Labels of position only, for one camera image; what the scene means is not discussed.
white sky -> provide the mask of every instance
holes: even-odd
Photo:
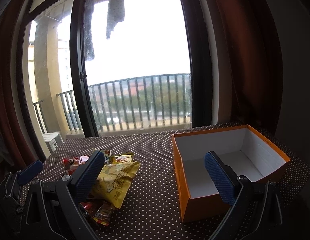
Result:
[[[91,24],[95,59],[85,62],[88,85],[139,76],[190,73],[180,0],[125,0],[124,4],[125,20],[116,25],[109,40],[106,39],[108,1],[95,4]],[[29,40],[33,40],[35,24],[31,27]],[[70,15],[59,24],[58,38],[69,41],[69,31]]]

open cardboard box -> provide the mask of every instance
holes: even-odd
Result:
[[[249,125],[173,134],[174,165],[183,222],[222,214],[224,203],[204,166],[214,151],[224,164],[250,181],[278,181],[290,159]]]

balcony railing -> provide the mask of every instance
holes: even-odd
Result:
[[[35,109],[35,113],[36,113],[36,117],[37,117],[37,121],[38,124],[40,126],[40,130],[42,131],[42,133],[48,133],[48,128],[47,128],[47,123],[45,120],[44,115],[42,114],[42,102],[44,100],[40,100],[38,102],[33,103],[34,109]]]
[[[88,86],[99,132],[191,122],[189,74],[164,74]],[[58,94],[70,130],[81,130],[73,91]]]

red curtain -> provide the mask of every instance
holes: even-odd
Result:
[[[232,118],[275,132],[283,66],[266,0],[216,0],[231,62]]]
[[[36,160],[20,129],[10,82],[13,32],[23,2],[24,0],[12,0],[4,11],[0,25],[0,129],[16,170]]]

window frame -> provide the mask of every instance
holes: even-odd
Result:
[[[36,151],[41,150],[41,148],[32,126],[26,103],[22,75],[23,42],[26,26],[45,9],[58,1],[59,0],[45,0],[34,10],[29,12],[33,2],[33,0],[29,0],[18,34],[16,64],[19,67],[16,68],[16,76],[17,86],[20,88],[18,89],[19,101],[27,132],[35,144],[34,147]],[[181,0],[181,4],[186,26],[191,65],[192,127],[211,125],[213,75],[207,28],[199,0]],[[71,12],[69,48],[73,91],[85,137],[98,137],[92,106],[90,104],[84,64],[82,26],[85,0],[74,0],[73,8],[76,8],[76,10],[72,10]]]

